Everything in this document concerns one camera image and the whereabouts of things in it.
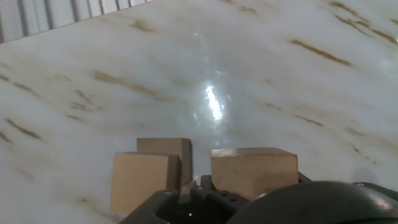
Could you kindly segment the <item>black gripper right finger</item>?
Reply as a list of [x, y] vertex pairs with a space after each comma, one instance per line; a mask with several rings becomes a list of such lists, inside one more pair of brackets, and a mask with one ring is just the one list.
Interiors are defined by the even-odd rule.
[[[311, 180], [303, 175], [301, 172], [298, 173], [298, 181], [300, 183], [302, 182], [311, 182]], [[357, 185], [357, 186], [361, 186], [361, 187], [366, 187], [368, 189], [372, 189], [375, 190], [377, 192], [379, 192], [380, 194], [383, 194], [395, 201], [398, 201], [398, 193], [397, 191], [385, 188], [385, 187], [381, 187], [380, 185], [376, 185], [376, 184], [372, 184], [370, 182], [354, 182], [353, 185]]]

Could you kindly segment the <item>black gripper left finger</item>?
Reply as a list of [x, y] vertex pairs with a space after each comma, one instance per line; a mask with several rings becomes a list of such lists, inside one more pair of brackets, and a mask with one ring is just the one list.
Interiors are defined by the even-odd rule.
[[174, 190], [152, 194], [119, 224], [225, 224], [248, 200], [228, 191], [218, 191], [211, 175], [200, 185], [180, 195]]

